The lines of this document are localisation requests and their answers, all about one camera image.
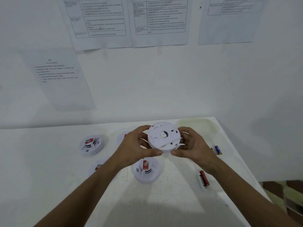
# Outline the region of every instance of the table surface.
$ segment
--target table surface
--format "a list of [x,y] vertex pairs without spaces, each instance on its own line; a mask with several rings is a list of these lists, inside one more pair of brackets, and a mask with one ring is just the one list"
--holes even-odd
[[[218,145],[219,157],[268,199],[214,117],[166,121],[190,126]],[[1,226],[33,226],[88,177],[96,160],[113,154],[119,134],[156,122],[0,130]],[[91,134],[105,135],[105,147],[83,157],[79,142]],[[249,226],[211,175],[210,186],[200,186],[200,168],[191,160],[156,158],[161,172],[154,183],[138,183],[131,167],[121,170],[86,226]]]

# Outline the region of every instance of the paper sheet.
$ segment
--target paper sheet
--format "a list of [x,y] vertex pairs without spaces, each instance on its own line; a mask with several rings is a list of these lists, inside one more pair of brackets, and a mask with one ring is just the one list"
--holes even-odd
[[57,0],[76,51],[132,47],[126,0]]
[[187,44],[192,0],[127,0],[133,47]]
[[252,42],[267,0],[204,0],[199,44]]
[[21,56],[56,111],[96,109],[74,49],[26,49]]

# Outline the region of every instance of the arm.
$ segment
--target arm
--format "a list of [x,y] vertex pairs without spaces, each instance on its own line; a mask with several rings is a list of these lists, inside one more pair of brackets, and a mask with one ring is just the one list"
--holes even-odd
[[151,149],[148,142],[145,141],[147,135],[143,131],[149,129],[149,127],[149,125],[141,126],[128,133],[116,152],[95,173],[42,218],[35,227],[84,226],[109,183],[121,169],[142,158],[162,154],[160,150]]
[[213,175],[252,227],[301,226],[218,158],[193,129],[180,127],[179,131],[185,145],[180,146],[181,149],[172,151],[171,154],[189,158]]

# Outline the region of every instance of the blue battery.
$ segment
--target blue battery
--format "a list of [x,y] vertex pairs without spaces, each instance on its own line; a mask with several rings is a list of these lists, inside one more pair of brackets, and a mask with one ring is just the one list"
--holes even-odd
[[215,148],[218,155],[222,154],[222,152],[220,151],[220,148],[218,146],[215,146],[214,148]]

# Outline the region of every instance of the white wall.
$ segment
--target white wall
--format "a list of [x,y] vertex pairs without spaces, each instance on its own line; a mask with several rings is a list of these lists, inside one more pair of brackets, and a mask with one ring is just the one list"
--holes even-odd
[[56,112],[18,53],[72,46],[55,0],[2,0],[0,128],[215,116],[256,178],[303,178],[303,0],[270,0],[252,43],[77,52],[97,106]]

